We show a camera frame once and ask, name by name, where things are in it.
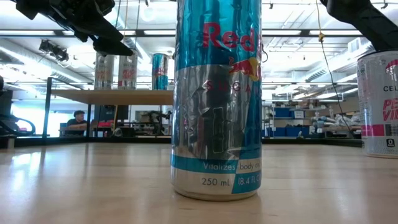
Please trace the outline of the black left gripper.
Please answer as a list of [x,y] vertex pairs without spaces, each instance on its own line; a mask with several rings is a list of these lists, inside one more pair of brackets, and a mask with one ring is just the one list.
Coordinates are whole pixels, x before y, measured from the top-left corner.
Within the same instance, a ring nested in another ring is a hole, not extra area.
[[114,6],[114,0],[16,0],[16,9],[30,20],[41,14],[65,29],[101,37],[93,48],[102,56],[131,56],[122,33],[104,18]]

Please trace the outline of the white Celsius Tropical Vibe can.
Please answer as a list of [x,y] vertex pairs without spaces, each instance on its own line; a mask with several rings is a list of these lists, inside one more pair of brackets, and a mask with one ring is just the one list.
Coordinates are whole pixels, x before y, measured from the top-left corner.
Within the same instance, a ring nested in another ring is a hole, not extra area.
[[95,90],[111,90],[113,85],[114,56],[96,53]]

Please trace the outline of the white Celsius Peach Vibe can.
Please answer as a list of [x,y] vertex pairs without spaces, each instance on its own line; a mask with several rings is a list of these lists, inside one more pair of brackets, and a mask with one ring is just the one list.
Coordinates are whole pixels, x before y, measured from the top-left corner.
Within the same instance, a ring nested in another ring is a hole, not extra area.
[[120,56],[118,72],[118,89],[135,90],[137,83],[137,52],[132,50],[130,56]]
[[357,81],[364,152],[398,159],[398,50],[359,58]]

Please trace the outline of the dented blue Red Bull can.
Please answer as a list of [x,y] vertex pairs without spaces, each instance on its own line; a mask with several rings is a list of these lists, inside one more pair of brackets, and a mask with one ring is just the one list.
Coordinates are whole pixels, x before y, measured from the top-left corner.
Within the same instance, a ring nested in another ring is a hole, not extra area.
[[177,0],[171,182],[231,201],[262,182],[261,0]]

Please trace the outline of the black ceiling-mounted device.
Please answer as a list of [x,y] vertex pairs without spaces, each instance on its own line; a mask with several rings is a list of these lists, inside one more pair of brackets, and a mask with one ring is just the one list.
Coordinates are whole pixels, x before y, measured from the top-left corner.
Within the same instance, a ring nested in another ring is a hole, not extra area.
[[69,60],[67,49],[61,48],[60,46],[51,43],[49,40],[42,40],[39,50],[51,57],[54,57],[58,62],[67,62]]

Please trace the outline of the person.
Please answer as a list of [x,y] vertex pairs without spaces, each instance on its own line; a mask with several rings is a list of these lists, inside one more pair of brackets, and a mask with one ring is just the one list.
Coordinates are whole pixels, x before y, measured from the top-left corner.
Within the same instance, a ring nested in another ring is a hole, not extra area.
[[68,120],[67,128],[65,131],[67,136],[82,136],[86,130],[87,121],[85,120],[85,112],[82,110],[75,111],[74,118]]

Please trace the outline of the black equipment box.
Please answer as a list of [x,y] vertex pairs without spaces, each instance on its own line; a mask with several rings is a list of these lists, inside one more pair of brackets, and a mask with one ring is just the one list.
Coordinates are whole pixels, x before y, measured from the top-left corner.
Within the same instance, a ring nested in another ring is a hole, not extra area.
[[0,114],[11,114],[12,96],[12,90],[0,91]]

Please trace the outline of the black curved tube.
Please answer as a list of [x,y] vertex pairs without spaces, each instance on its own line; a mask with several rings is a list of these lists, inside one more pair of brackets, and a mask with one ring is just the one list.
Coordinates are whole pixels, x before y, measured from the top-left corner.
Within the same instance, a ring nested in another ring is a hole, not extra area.
[[[23,131],[18,127],[17,122],[23,121],[31,126],[30,131]],[[0,114],[0,137],[5,136],[16,136],[16,137],[26,137],[33,136],[35,134],[35,125],[26,119],[18,118],[14,115],[4,115]]]

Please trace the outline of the blue storage bin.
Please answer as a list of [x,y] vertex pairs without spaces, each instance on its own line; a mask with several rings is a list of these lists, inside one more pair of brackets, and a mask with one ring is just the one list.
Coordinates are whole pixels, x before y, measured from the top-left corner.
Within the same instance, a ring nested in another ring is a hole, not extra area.
[[286,126],[283,128],[266,128],[264,133],[269,137],[298,137],[299,133],[302,136],[308,136],[310,134],[309,126]]
[[290,108],[274,108],[275,118],[291,118],[292,112]]

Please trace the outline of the black overhead light beam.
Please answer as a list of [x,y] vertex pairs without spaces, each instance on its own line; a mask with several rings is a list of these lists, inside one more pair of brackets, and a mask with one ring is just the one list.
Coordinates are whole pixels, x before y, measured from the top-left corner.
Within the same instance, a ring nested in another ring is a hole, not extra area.
[[[122,30],[126,37],[175,37],[176,30]],[[358,30],[325,29],[325,37],[362,37]],[[263,29],[262,37],[317,37],[318,30],[311,29]],[[74,37],[68,30],[0,30],[0,37]]]

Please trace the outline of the white air vent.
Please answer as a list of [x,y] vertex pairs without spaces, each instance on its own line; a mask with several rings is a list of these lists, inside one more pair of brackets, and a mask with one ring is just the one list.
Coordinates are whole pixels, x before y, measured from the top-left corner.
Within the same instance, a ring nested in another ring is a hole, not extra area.
[[348,42],[348,52],[349,53],[354,53],[355,51],[359,50],[361,48],[361,38],[358,37],[351,42]]

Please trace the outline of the wooden workbench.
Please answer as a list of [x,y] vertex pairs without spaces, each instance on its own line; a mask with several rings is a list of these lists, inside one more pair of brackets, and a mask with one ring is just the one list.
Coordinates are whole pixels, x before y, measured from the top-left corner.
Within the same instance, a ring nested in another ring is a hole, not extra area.
[[360,139],[361,128],[359,126],[329,126],[318,128],[317,134],[323,138]]

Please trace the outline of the white bag pile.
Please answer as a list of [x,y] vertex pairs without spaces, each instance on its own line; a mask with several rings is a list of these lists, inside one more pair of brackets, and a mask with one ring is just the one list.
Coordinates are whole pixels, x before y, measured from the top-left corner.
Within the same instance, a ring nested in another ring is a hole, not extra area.
[[359,126],[361,124],[359,113],[336,114],[333,118],[327,116],[314,116],[311,120],[324,126]]

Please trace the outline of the black aluminium table frame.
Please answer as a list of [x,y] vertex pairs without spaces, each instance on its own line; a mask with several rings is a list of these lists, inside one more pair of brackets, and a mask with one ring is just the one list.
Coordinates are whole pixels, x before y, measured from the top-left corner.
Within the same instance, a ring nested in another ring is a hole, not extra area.
[[[95,138],[95,137],[57,137],[57,138],[36,138],[36,137],[15,137],[0,136],[0,149],[7,149],[9,143],[11,147],[33,147],[50,146],[77,143],[129,143],[129,144],[170,144],[171,138]],[[360,139],[341,139],[341,138],[323,138],[323,139],[263,139],[260,144],[287,144],[287,145],[331,145],[362,147]]]

